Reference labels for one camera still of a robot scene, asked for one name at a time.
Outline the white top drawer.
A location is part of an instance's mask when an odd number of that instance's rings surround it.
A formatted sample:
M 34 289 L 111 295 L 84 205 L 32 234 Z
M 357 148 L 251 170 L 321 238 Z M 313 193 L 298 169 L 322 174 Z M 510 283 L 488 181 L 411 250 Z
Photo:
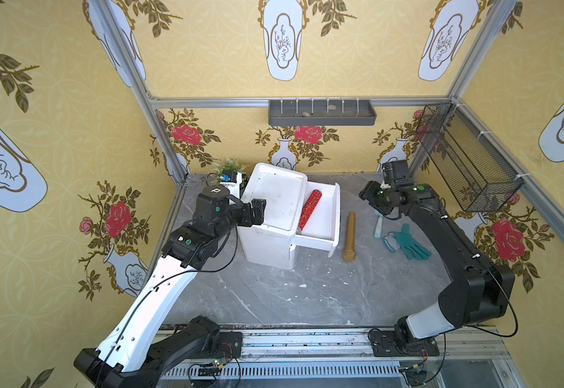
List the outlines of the white top drawer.
M 319 190 L 322 197 L 304 228 L 293 238 L 292 245 L 324 251 L 331 258 L 338 247 L 340 237 L 340 187 L 337 183 L 309 181 L 304 203 L 309 200 L 314 190 Z

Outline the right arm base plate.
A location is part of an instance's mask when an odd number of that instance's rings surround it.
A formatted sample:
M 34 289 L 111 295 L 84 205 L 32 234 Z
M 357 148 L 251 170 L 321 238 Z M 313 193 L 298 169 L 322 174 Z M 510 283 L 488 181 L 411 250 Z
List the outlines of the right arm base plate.
M 438 357 L 440 350 L 435 338 L 405 339 L 396 331 L 372 328 L 367 334 L 374 357 Z

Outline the red glitter microphone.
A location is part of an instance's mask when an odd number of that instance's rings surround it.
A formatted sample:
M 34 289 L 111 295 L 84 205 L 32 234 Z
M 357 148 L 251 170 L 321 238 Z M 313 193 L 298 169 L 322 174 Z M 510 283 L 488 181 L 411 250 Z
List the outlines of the red glitter microphone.
M 304 203 L 303 208 L 301 210 L 300 221 L 297 228 L 298 234 L 302 233 L 303 229 L 305 228 L 309 219 L 314 213 L 314 210 L 317 207 L 321 198 L 322 198 L 322 192 L 320 190 L 318 189 L 312 190 L 311 194 L 309 195 L 308 199 Z

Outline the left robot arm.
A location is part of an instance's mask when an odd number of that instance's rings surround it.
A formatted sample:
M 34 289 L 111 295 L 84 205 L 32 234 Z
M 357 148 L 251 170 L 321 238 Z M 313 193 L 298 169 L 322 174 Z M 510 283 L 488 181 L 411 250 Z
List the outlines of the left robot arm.
M 223 185 L 207 186 L 192 218 L 170 234 L 126 315 L 97 348 L 79 352 L 74 368 L 96 387 L 154 387 L 182 361 L 214 352 L 220 327 L 204 316 L 159 342 L 154 337 L 184 289 L 205 273 L 207 260 L 219 255 L 239 228 L 261 226 L 266 207 L 264 199 L 243 202 Z

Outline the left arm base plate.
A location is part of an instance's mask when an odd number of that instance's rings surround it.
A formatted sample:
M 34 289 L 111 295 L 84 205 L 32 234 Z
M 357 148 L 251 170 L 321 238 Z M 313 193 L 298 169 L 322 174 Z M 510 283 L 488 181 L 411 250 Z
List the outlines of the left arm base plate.
M 204 347 L 202 352 L 191 354 L 188 360 L 204 360 L 220 357 L 241 357 L 243 333 L 240 331 L 222 331 L 217 339 Z

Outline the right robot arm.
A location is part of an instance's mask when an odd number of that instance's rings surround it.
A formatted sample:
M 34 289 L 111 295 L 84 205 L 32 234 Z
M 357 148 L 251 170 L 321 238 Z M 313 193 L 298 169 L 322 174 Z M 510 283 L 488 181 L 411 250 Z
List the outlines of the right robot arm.
M 398 320 L 394 327 L 398 347 L 476 327 L 512 310 L 514 272 L 505 264 L 494 264 L 474 245 L 436 191 L 415 182 L 405 160 L 384 163 L 382 174 L 382 182 L 367 183 L 360 199 L 384 217 L 396 210 L 414 222 L 437 250 L 451 280 L 436 303 Z

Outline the white three-drawer cabinet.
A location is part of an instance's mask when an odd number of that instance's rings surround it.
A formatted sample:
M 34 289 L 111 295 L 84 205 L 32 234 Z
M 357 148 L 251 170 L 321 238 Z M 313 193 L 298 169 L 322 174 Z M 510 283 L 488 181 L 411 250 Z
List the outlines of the white three-drawer cabinet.
M 299 225 L 308 178 L 305 174 L 258 163 L 241 200 L 264 199 L 260 226 L 240 227 L 238 236 L 247 261 L 283 270 L 295 266 L 293 239 Z

